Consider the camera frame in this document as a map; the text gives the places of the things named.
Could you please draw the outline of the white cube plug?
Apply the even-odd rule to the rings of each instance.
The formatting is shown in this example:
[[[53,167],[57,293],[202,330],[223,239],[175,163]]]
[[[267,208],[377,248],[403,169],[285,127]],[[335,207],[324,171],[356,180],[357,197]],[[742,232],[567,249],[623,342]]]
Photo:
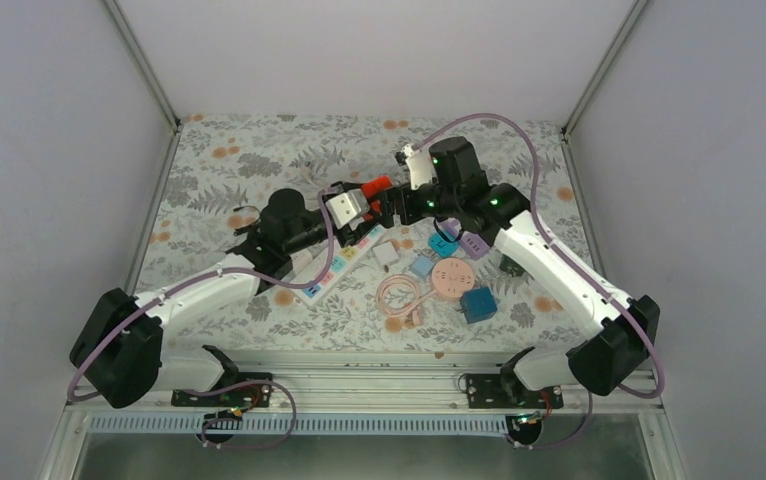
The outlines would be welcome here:
[[[372,254],[381,267],[388,267],[400,259],[398,249],[391,241],[385,241],[372,248]]]

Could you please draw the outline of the white multicolour power strip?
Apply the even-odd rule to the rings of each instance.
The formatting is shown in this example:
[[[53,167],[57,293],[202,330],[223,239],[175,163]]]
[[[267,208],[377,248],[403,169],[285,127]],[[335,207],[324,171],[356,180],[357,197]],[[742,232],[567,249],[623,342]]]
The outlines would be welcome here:
[[[335,251],[332,262],[325,276],[315,285],[294,290],[296,298],[307,307],[313,307],[323,300],[336,285],[363,260],[385,236],[386,229],[375,226],[356,245],[343,247]],[[316,278],[324,267],[327,251],[322,251],[292,279],[293,283],[307,283]]]

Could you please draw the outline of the light blue cube plug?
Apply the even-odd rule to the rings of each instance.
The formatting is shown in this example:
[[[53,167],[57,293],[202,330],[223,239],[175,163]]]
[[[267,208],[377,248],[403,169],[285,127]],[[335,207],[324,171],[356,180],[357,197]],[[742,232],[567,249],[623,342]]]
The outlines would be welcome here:
[[[419,255],[410,264],[409,271],[416,277],[426,280],[430,277],[435,261],[427,256]]]

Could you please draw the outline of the cyan cube socket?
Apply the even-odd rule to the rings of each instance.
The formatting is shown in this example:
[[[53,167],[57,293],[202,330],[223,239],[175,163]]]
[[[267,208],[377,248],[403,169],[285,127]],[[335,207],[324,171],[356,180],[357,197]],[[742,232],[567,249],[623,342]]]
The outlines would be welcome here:
[[[452,257],[459,249],[459,244],[457,242],[448,241],[439,233],[433,233],[429,237],[427,244],[440,258]]]

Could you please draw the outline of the red cube socket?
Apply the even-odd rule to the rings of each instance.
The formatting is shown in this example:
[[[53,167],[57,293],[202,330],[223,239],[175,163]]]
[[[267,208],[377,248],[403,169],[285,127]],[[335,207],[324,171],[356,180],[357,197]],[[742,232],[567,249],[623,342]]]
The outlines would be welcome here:
[[[363,183],[360,186],[360,190],[362,191],[365,199],[367,200],[369,204],[369,212],[373,213],[379,213],[380,212],[380,202],[378,200],[375,200],[375,196],[379,194],[380,192],[386,191],[392,187],[392,182],[390,178],[386,175],[377,177],[373,180],[370,180],[368,182]]]

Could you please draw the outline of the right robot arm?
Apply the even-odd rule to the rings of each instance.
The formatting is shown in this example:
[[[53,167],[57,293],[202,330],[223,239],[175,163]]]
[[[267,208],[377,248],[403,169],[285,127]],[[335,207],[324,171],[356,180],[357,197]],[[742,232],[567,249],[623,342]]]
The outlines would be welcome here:
[[[518,355],[513,372],[500,382],[508,404],[524,407],[539,390],[571,382],[607,396],[651,358],[659,305],[648,295],[633,298],[612,285],[555,237],[537,214],[533,194],[490,183],[466,138],[446,138],[426,150],[406,146],[395,159],[410,179],[374,195],[382,225],[458,220],[465,231],[523,267],[583,337],[577,346],[532,347]]]

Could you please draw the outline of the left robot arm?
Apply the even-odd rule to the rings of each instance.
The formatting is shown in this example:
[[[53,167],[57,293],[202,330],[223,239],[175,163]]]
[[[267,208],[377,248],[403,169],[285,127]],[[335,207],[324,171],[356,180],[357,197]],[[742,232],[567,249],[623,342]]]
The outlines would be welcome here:
[[[155,291],[104,293],[69,354],[76,372],[67,387],[72,403],[103,398],[113,408],[134,404],[149,391],[196,390],[222,405],[237,391],[220,350],[181,350],[170,333],[269,288],[308,290],[329,273],[340,247],[369,238],[379,224],[379,200],[392,182],[337,182],[317,195],[310,210],[292,188],[274,191],[244,240],[205,270]]]

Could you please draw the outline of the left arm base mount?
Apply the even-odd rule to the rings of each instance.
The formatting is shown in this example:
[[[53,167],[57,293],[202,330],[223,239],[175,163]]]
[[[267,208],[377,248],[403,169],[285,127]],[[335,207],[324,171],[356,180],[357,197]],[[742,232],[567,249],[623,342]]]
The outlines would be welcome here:
[[[269,405],[274,391],[285,395],[291,412],[285,432],[275,440],[254,444],[234,444],[234,434],[226,429],[211,433],[214,427],[220,427],[230,421],[242,422],[246,413],[258,407]],[[174,390],[171,396],[174,407],[205,407],[218,409],[218,413],[207,416],[201,421],[196,438],[204,447],[216,450],[256,451],[276,448],[285,443],[295,432],[298,424],[298,408],[294,395],[271,376],[251,374],[243,381],[216,386],[212,391]]]

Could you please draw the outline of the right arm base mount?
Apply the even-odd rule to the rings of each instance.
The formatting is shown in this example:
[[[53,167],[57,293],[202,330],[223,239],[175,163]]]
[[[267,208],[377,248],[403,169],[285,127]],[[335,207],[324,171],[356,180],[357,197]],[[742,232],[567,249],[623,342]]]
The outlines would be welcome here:
[[[510,375],[502,373],[462,373],[455,380],[455,385],[466,396],[470,409],[520,410],[518,414],[505,417],[504,438],[514,449],[549,451],[569,446],[586,432],[594,420],[594,400],[591,394],[587,394],[586,408],[579,425],[562,440],[544,443],[540,438],[545,421],[565,405],[560,385],[531,391]]]

